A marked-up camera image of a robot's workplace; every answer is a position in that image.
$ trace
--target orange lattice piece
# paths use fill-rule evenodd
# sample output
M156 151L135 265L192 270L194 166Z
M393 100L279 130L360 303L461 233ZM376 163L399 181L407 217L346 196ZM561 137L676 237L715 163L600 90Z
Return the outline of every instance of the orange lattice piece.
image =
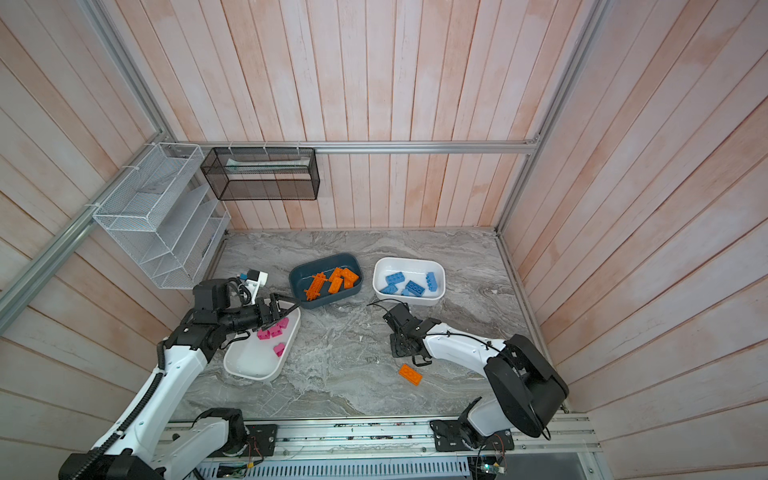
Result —
M344 283L344 280L340 276L333 279L333 282L331 282L331 287L328 289L328 293L338 293L342 283Z
M352 282L352 285L354 285L357 279L360 278L359 276L357 276L356 273L354 273L348 268L345 268L344 270L341 271L341 276L344 277L344 280L349 280L350 282Z
M312 281L312 285L310 286L310 289L304 290L304 292L306 292L307 302L311 302L312 300L320 296L320 289L323 288L323 284L328 280L326 278L326 274L323 272L320 272L317 275L313 275L313 277L315 278L315 280Z

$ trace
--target orange building block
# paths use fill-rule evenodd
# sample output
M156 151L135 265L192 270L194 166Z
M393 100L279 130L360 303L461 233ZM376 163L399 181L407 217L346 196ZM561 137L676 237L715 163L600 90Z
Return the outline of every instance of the orange building block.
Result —
M338 293L343 282L344 280L341 277L333 279L333 282L331 282L331 287L328 289L328 293Z
M419 386L419 383L422 381L423 377L421 373L416 372L406 364L403 364L402 367L400 367L400 371L398 373L415 386Z
M337 267L333 271L333 273L331 273L331 276L328 277L328 281L329 282L333 282L335 279L341 277L341 272L342 272L342 270L339 267Z
M341 276L344 277L344 280L349 280L350 282L352 282L352 285L354 285L357 279L360 278L359 276L357 276L356 273L354 273L348 268L345 268L344 270L341 271Z
M306 301L311 302L312 300L316 299L318 296L320 296L320 289L323 288L323 284L328 280L326 278L325 273L318 273L317 275L313 275L315 280L312 281L312 285L310 285L309 290L304 290L306 293Z

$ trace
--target plastic bin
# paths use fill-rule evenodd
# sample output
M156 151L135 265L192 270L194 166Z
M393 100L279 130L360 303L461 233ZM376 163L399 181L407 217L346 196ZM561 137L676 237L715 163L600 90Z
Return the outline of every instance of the plastic bin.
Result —
M312 275L323 272L326 274L326 277L330 277L337 267L342 269L348 268L359 276L355 285L350 289L343 289L338 293L331 295L328 293L328 289L331 287L331 282L325 282L323 288L320 289L320 296L311 302L307 302L304 290L308 290L315 280ZM288 275L288 281L290 283L290 288L293 291L293 297L301 302L301 306L303 308L313 309L358 293L362 287L362 270L354 255L351 253L338 253L331 257L321 258L297 266L291 270Z
M291 304L281 302L280 306L289 308ZM251 333L249 339L232 343L224 354L224 369L232 375L245 379L271 382L283 370L300 325L301 308L297 308L288 314L288 327L283 329L283 335L261 340L256 333ZM280 343L284 343L286 348L282 356L277 356L274 348Z
M424 287L422 296L403 296L399 294L388 295L381 293L380 290L387 286L386 277L393 273L402 272L405 275L405 281L397 284L398 293L406 287L406 284L412 280ZM437 291L430 292L427 288L427 273L434 272L437 279ZM373 289L380 300L392 299L412 305L433 306L437 305L440 299L445 295L445 269L437 262L431 260L418 260L415 258L384 257L376 262L373 269Z

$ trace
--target vent grille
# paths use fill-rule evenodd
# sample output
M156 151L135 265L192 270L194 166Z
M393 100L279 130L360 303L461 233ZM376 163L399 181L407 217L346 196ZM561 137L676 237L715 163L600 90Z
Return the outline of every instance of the vent grille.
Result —
M203 462L197 468L204 478L215 480L219 464L238 465L234 462ZM442 457L272 461L251 468L245 478L319 480L321 478L466 478L469 476L466 457Z

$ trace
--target wooden wall panel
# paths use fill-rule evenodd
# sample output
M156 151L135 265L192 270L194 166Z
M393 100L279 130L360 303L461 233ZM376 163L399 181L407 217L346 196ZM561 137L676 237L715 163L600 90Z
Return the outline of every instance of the wooden wall panel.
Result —
M184 13L200 24L199 11ZM217 57L210 38L192 40L195 55ZM226 85L221 71L203 77ZM0 85L6 289L155 130L75 0L0 4ZM165 96L159 105L170 110ZM240 135L239 112L230 119ZM4 472L54 478L69 452L87 451L144 384L155 343L188 306L154 287L104 231L86 239L0 339Z
M765 476L766 22L617 2L504 232L616 478Z
M535 134L594 0L105 4L180 139L428 141ZM321 199L233 227L492 226L517 160L332 155Z

